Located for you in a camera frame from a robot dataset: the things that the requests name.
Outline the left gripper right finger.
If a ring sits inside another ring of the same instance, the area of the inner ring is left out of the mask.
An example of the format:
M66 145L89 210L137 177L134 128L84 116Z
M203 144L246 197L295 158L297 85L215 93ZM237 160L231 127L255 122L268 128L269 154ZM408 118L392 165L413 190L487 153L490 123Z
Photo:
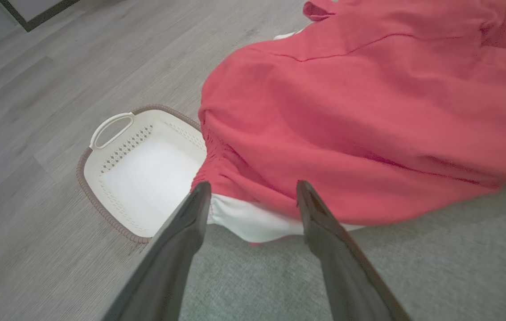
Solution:
M335 321L409 321L373 264L308 181L297 183L304 241L320 261Z

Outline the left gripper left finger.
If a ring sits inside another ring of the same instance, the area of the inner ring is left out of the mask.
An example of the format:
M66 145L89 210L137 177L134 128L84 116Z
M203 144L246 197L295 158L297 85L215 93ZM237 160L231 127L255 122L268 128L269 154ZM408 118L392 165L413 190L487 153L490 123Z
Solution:
M103 321L177 321L193 257L200 250L212 196L203 181L184 198L102 316Z

